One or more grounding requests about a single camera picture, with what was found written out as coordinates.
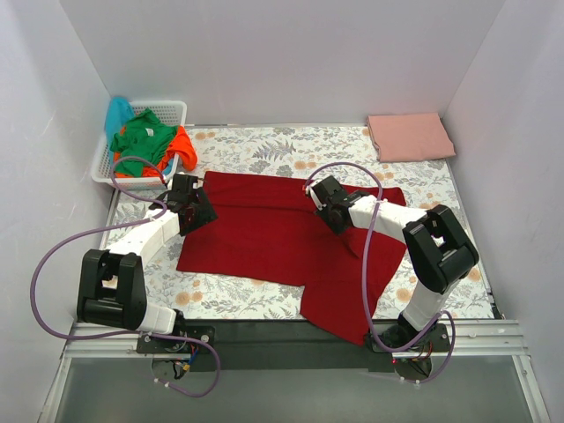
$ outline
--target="red cloth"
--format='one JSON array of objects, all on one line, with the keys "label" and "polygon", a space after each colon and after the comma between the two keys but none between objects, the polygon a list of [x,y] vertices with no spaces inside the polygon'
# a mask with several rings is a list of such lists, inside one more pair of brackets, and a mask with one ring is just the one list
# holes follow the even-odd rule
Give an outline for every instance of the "red cloth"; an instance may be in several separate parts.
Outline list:
[{"label": "red cloth", "polygon": [[[204,187],[219,218],[186,236],[177,270],[305,286],[301,314],[361,345],[368,331],[360,287],[367,231],[349,228],[335,235],[314,215],[314,203],[304,196],[303,183],[276,176],[207,172]],[[383,196],[405,205],[399,188],[385,189]],[[405,245],[374,234],[370,252],[368,303],[374,313]]]}]

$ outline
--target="pink folded cloth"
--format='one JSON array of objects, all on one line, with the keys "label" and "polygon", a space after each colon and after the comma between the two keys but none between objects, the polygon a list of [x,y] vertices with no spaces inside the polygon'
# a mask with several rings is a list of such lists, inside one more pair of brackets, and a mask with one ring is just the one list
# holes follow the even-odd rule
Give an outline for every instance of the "pink folded cloth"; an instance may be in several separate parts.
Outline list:
[{"label": "pink folded cloth", "polygon": [[455,155],[436,113],[369,116],[368,129],[380,161],[422,161]]}]

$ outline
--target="orange cloth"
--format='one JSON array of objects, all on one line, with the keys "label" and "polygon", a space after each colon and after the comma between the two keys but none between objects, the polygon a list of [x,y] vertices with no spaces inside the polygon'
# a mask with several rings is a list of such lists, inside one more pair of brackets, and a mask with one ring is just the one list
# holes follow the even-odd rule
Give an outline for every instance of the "orange cloth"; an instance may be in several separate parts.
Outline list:
[{"label": "orange cloth", "polygon": [[[167,150],[165,151],[165,156],[157,165],[157,168],[160,171],[163,171],[167,168],[168,162],[174,157],[175,154],[178,154],[182,159],[182,165],[186,170],[194,170],[197,163],[197,155],[194,147],[192,146],[192,142],[186,130],[183,126],[178,127],[178,132],[176,132],[176,137],[170,142],[168,145]],[[120,153],[114,153],[114,161],[120,158]],[[115,176],[118,178],[131,178],[128,174],[120,174],[115,172]],[[159,173],[154,170],[152,167],[145,166],[143,168],[143,177],[144,178],[151,178],[151,177],[159,177]]]}]

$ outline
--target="green cloth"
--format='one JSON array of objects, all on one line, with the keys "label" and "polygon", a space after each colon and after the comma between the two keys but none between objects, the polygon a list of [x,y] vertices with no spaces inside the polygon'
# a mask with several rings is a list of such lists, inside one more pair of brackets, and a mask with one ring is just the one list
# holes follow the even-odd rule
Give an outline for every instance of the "green cloth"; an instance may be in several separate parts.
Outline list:
[{"label": "green cloth", "polygon": [[[123,135],[114,135],[110,150],[119,152],[121,157],[139,156],[158,165],[177,132],[178,126],[161,123],[152,110],[146,108],[125,124]],[[115,171],[140,178],[144,166],[140,161],[125,160],[115,167]]]}]

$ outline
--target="clothes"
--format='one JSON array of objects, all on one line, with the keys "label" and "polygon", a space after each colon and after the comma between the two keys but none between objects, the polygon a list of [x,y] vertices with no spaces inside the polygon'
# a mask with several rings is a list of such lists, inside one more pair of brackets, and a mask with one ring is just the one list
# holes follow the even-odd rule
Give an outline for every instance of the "clothes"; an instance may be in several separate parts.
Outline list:
[{"label": "clothes", "polygon": [[111,150],[110,147],[112,146],[112,141],[114,141],[114,135],[118,134],[123,125],[129,119],[132,119],[133,116],[135,116],[135,113],[133,113],[133,108],[130,106],[130,103],[123,97],[114,97],[109,102],[108,111],[106,113],[106,124],[104,125],[109,150]]},{"label": "clothes", "polygon": [[[349,228],[335,235],[314,215],[303,180],[217,172],[204,178],[219,218],[186,236],[177,270],[305,286],[301,314],[338,337],[362,344],[368,331],[360,289],[367,231]],[[399,188],[385,189],[384,198],[405,205]],[[368,303],[374,313],[405,245],[374,234],[370,248]]]},{"label": "clothes", "polygon": [[368,129],[380,161],[423,161],[455,155],[436,113],[369,116]]},{"label": "clothes", "polygon": [[[174,155],[177,154],[177,153],[182,160],[183,167],[186,170],[189,170],[189,171],[194,170],[194,168],[196,167],[196,163],[197,163],[196,151],[194,150],[194,147],[192,146],[192,142],[190,141],[190,138],[189,138],[188,134],[186,133],[186,130],[182,126],[178,127],[178,131],[176,132],[176,136],[173,138],[173,140],[168,145],[168,148],[165,151],[165,155],[163,156],[162,160],[156,165],[157,168],[160,171],[164,171],[164,174],[167,174],[166,169],[168,169],[170,167],[168,165],[168,163],[174,157]],[[115,152],[114,153],[114,161],[118,160],[119,158],[120,158],[120,153]],[[128,174],[120,174],[119,172],[116,172],[115,175],[118,178],[130,177]],[[143,167],[142,176],[144,178],[158,177],[159,173],[156,170],[154,170],[152,167],[145,166],[145,167]]]},{"label": "clothes", "polygon": [[[138,156],[158,165],[165,156],[168,145],[176,136],[178,126],[167,126],[149,108],[125,124],[122,134],[115,134],[110,150],[119,152],[122,157]],[[115,171],[141,177],[144,164],[130,160],[120,163]]]}]

